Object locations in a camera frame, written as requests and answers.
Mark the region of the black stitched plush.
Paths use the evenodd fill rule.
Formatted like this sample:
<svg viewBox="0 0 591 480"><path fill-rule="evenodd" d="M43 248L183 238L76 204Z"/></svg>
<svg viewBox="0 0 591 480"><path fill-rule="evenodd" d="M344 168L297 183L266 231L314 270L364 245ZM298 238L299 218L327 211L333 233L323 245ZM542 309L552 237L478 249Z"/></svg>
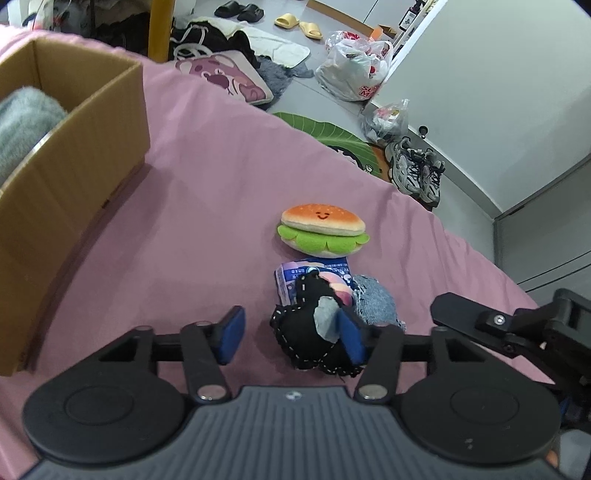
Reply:
<svg viewBox="0 0 591 480"><path fill-rule="evenodd" d="M295 280L295 303L277 305L270 327L277 344L301 371L355 378L363 367L353 364L342 344L338 316L344 304L317 271Z"/></svg>

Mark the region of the blue planet print packet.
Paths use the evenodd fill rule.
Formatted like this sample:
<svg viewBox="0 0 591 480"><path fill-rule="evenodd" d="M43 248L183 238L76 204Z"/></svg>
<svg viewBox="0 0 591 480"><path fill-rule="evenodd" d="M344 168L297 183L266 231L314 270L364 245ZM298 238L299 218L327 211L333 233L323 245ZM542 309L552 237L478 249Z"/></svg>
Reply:
<svg viewBox="0 0 591 480"><path fill-rule="evenodd" d="M300 261L283 263L274 271L277 295L280 305L294 305L297 299L296 281L301 275L318 271L318 274L329 283L335 294L346 305L353 305L353 276L346 258L305 258Z"/></svg>

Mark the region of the right grey sneaker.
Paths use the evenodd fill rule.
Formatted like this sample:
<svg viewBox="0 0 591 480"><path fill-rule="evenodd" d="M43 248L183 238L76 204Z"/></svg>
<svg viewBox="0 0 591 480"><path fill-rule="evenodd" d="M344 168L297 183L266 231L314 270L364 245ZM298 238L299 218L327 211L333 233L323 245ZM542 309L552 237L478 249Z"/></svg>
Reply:
<svg viewBox="0 0 591 480"><path fill-rule="evenodd" d="M441 199L441 179L446 170L445 161L433 150L422 152L420 171L420 200L428 209L439 206Z"/></svg>

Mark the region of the grey sneaker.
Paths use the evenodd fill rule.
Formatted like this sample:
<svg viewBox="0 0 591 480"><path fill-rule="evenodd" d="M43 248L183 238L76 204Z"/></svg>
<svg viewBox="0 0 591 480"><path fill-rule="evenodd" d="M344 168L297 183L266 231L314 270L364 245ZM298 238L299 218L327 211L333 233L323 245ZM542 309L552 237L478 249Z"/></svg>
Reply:
<svg viewBox="0 0 591 480"><path fill-rule="evenodd" d="M420 200L428 209L439 206L441 199L441 179L446 170L445 161L433 150L422 152L420 171Z"/></svg>
<svg viewBox="0 0 591 480"><path fill-rule="evenodd" d="M412 147L407 136L385 148L385 158L390 166L389 178L403 193L418 197L421 192L423 157Z"/></svg>

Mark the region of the left grey sneaker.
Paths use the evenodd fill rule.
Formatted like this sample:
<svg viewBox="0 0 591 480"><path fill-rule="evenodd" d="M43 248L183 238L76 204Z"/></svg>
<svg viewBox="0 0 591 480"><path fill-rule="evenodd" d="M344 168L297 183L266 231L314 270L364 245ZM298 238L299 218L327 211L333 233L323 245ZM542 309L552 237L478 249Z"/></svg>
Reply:
<svg viewBox="0 0 591 480"><path fill-rule="evenodd" d="M407 136L385 148L385 158L390 166L389 178L403 193L418 197L421 192L423 157L412 147Z"/></svg>

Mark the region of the brown cardboard box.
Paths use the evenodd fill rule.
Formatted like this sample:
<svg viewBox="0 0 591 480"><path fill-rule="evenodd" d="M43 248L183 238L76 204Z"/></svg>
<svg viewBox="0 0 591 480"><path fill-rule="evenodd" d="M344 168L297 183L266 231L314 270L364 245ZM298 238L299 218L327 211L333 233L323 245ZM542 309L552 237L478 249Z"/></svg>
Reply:
<svg viewBox="0 0 591 480"><path fill-rule="evenodd" d="M65 265L150 147L142 65L37 37L1 62L1 95L30 86L66 117L1 184L1 373L26 364Z"/></svg>

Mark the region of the small clear plastic bag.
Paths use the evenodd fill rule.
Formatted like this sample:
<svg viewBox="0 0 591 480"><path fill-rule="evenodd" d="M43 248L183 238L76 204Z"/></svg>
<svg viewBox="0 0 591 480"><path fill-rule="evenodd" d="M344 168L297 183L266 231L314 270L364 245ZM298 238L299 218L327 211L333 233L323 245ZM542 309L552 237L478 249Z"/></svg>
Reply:
<svg viewBox="0 0 591 480"><path fill-rule="evenodd" d="M361 116L363 134L370 143L386 147L408 134L409 101L376 107L368 104Z"/></svg>

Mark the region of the pink bear cushion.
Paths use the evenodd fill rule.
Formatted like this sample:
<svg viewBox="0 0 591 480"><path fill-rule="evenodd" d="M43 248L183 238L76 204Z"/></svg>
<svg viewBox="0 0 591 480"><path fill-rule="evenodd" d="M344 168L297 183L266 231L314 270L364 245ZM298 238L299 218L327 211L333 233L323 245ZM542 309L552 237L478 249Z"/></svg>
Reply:
<svg viewBox="0 0 591 480"><path fill-rule="evenodd" d="M207 56L177 59L172 62L183 74L202 78L221 87L228 96L249 105L266 105L273 92L256 68L238 51L224 51Z"/></svg>

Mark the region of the grey fluffy floor cloth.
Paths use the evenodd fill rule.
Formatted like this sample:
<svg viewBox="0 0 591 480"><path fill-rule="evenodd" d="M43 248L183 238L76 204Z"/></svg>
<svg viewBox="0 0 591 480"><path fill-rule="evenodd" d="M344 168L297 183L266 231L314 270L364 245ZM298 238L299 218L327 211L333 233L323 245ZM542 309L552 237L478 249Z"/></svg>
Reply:
<svg viewBox="0 0 591 480"><path fill-rule="evenodd" d="M259 68L256 69L257 73L266 83L270 92L273 93L273 100L269 104L264 104L262 106L263 110L270 108L271 105L279 101L294 79L310 79L314 77L314 71L308 68L304 62L294 68L287 68L274 63L270 57L257 56L256 60L259 62Z"/></svg>

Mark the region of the grey fluffy plush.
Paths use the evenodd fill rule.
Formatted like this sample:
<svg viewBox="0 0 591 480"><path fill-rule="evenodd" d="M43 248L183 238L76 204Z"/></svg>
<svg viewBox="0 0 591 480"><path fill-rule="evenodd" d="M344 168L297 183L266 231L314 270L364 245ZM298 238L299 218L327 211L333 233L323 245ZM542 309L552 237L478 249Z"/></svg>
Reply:
<svg viewBox="0 0 591 480"><path fill-rule="evenodd" d="M66 116L57 100L30 86L1 101L1 183Z"/></svg>

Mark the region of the black white tote bag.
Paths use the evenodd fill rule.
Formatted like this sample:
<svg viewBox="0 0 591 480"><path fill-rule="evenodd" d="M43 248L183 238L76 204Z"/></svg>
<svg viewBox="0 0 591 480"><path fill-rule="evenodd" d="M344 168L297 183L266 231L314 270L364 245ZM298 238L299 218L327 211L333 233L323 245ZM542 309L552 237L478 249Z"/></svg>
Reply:
<svg viewBox="0 0 591 480"><path fill-rule="evenodd" d="M226 51L238 51L253 67L259 67L259 60L245 32L238 30L226 37L221 30L208 22L190 22L184 28L173 27L167 60L198 58Z"/></svg>

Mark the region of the yellow slipper far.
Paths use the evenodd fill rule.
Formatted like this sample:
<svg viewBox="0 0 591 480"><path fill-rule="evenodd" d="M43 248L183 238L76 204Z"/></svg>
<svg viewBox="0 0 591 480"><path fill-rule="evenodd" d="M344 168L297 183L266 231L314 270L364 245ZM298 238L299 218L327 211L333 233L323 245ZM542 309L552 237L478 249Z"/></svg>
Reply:
<svg viewBox="0 0 591 480"><path fill-rule="evenodd" d="M290 13L280 15L276 18L276 20L274 20L274 25L283 30L293 29L294 27L297 27L298 24L300 24L300 21L298 21L294 14Z"/></svg>

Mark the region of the black sandal near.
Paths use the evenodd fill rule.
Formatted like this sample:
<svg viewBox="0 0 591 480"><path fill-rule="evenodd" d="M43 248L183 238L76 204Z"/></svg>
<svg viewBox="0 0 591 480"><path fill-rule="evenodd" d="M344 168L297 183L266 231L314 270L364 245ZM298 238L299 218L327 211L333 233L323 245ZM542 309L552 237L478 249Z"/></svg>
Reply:
<svg viewBox="0 0 591 480"><path fill-rule="evenodd" d="M256 4L249 4L242 9L236 17L239 22L247 22L249 24L257 23L263 19L264 11Z"/></svg>

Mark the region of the black sandal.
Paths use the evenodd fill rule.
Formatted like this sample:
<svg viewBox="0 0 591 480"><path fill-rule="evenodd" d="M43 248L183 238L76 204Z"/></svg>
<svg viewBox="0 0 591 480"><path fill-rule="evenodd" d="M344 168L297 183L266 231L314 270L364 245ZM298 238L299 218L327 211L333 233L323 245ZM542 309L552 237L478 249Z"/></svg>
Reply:
<svg viewBox="0 0 591 480"><path fill-rule="evenodd" d="M249 4L242 9L236 17L239 22L247 22L249 24L257 23L263 19L264 11L256 4Z"/></svg>
<svg viewBox="0 0 591 480"><path fill-rule="evenodd" d="M218 6L214 11L214 15L219 18L228 19L238 16L243 8L245 8L245 6L238 3L238 1L230 0L224 3L224 5Z"/></svg>

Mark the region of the yellow frame table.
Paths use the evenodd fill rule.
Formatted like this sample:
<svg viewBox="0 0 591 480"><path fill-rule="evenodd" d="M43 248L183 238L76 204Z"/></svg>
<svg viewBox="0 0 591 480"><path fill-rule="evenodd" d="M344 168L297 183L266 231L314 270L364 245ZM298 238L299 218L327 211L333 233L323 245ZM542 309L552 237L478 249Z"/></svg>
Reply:
<svg viewBox="0 0 591 480"><path fill-rule="evenodd" d="M168 59L174 0L152 0L150 5L147 56L157 63Z"/></svg>

